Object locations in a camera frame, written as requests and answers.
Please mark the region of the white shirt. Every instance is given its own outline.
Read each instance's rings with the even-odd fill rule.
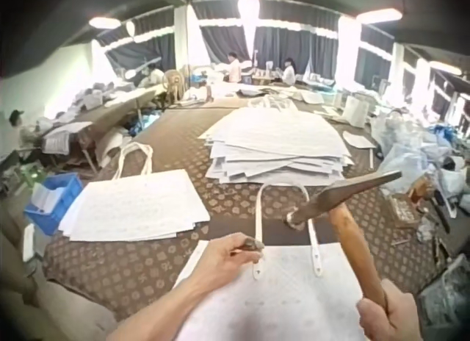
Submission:
[[[290,65],[289,67],[286,68],[286,70],[282,74],[282,81],[285,82],[287,85],[295,84],[294,67]]]
[[[242,68],[240,67],[240,61],[234,60],[229,65],[230,70],[228,71],[228,82],[240,82],[242,80]]]

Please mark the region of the stack of white fabric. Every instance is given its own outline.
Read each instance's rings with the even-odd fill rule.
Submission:
[[[324,186],[352,164],[338,132],[319,115],[297,110],[241,108],[200,139],[211,146],[206,177],[225,183]]]

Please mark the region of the blue plastic crate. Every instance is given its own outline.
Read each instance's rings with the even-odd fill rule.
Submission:
[[[38,225],[45,234],[51,236],[59,226],[68,208],[83,190],[83,184],[76,173],[65,173],[46,178],[43,182],[43,186],[50,190],[64,187],[65,190],[50,214],[41,212],[36,206],[31,204],[31,202],[26,205],[24,213]]]

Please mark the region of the ceiling light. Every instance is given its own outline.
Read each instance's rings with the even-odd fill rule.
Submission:
[[[120,21],[114,18],[93,18],[88,23],[96,29],[116,29],[120,26]]]
[[[462,70],[453,65],[448,65],[446,63],[438,62],[436,60],[429,62],[429,65],[431,68],[439,69],[440,71],[446,71],[447,73],[455,75],[462,75]]]
[[[135,70],[130,70],[130,71],[127,71],[125,74],[124,74],[124,78],[126,80],[129,80],[129,79],[132,79],[134,76],[137,75],[137,72]]]
[[[363,12],[356,18],[363,24],[382,23],[384,21],[395,21],[401,19],[403,14],[394,8],[373,10],[371,12]]]
[[[132,21],[128,21],[126,23],[126,30],[129,36],[135,36],[135,24]]]

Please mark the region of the worker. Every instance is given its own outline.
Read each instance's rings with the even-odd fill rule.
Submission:
[[[277,69],[280,79],[275,81],[283,82],[284,84],[292,86],[295,84],[295,74],[297,73],[294,60],[290,57],[286,58],[286,61],[284,62],[284,68],[284,72],[280,68]]]
[[[235,52],[230,52],[228,54],[228,61],[230,65],[228,66],[228,82],[241,82],[242,81],[242,66],[238,60],[238,56]]]
[[[19,162],[27,165],[36,161],[40,161],[43,167],[48,165],[48,161],[41,151],[43,133],[39,130],[39,125],[35,128],[23,125],[21,115],[24,111],[14,110],[9,118],[11,126],[18,130],[19,147],[17,149],[20,154]]]
[[[125,320],[109,335],[108,341],[173,340],[188,315],[205,297],[232,282],[243,265],[259,261],[261,253],[257,251],[240,251],[233,255],[246,239],[243,233],[236,233],[211,240],[187,279]],[[387,313],[368,299],[358,302],[365,335],[371,341],[421,340],[413,296],[402,293],[388,280],[383,281],[382,286],[388,301]]]

